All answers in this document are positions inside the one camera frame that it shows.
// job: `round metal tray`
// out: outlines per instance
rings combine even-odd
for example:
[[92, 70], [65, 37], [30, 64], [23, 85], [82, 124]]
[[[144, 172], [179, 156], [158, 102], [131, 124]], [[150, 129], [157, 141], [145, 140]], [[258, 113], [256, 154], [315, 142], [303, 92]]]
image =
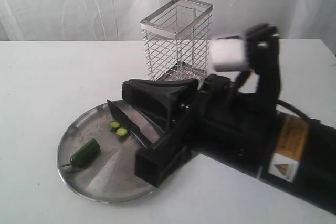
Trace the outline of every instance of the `round metal tray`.
[[[159, 135], [151, 124], [123, 101], [116, 105], [139, 126], [149, 140]], [[76, 194], [97, 202], [123, 202], [142, 197], [154, 191], [134, 175], [135, 151], [139, 148], [134, 136], [120, 141], [109, 131], [113, 121], [107, 103], [97, 106], [77, 118], [64, 133], [57, 154], [57, 167], [64, 183]], [[100, 145], [100, 153], [86, 168], [60, 167], [91, 138]]]

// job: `kitchen knife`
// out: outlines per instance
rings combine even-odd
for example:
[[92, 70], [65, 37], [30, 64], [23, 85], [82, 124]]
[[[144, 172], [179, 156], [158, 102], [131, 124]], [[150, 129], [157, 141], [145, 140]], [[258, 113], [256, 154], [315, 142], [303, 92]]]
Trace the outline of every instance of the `kitchen knife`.
[[141, 147], [148, 148], [152, 145], [152, 142], [142, 134], [140, 128], [133, 123], [133, 121], [113, 102], [107, 100], [107, 104], [110, 108], [111, 115], [113, 118], [120, 123], [120, 125], [130, 131], [134, 136], [136, 141]]

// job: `stainless steel basket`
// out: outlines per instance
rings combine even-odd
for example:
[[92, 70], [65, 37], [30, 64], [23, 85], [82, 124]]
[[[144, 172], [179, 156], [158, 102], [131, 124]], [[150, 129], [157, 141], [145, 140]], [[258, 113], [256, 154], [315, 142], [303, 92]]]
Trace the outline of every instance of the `stainless steel basket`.
[[140, 22], [151, 80], [206, 77], [212, 9], [197, 0], [171, 0]]

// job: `white backdrop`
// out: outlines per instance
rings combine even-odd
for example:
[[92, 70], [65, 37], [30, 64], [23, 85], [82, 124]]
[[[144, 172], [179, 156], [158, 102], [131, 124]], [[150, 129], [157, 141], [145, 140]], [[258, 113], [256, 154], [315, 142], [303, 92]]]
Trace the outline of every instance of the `white backdrop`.
[[[169, 0], [0, 0], [0, 40], [140, 40], [139, 21]], [[336, 52], [336, 0], [202, 0], [212, 35], [258, 22], [283, 38], [321, 38]]]

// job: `white table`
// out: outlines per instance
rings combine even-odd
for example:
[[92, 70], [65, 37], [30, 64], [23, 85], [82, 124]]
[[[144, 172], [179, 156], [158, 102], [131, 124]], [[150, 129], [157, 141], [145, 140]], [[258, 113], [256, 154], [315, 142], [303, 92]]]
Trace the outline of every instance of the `white table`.
[[[203, 155], [135, 201], [99, 204], [70, 191], [56, 169], [59, 140], [88, 109], [121, 99], [123, 81], [147, 78], [142, 45], [0, 42], [0, 223], [336, 223]], [[336, 57], [319, 39], [283, 40], [280, 62], [281, 98], [336, 127]]]

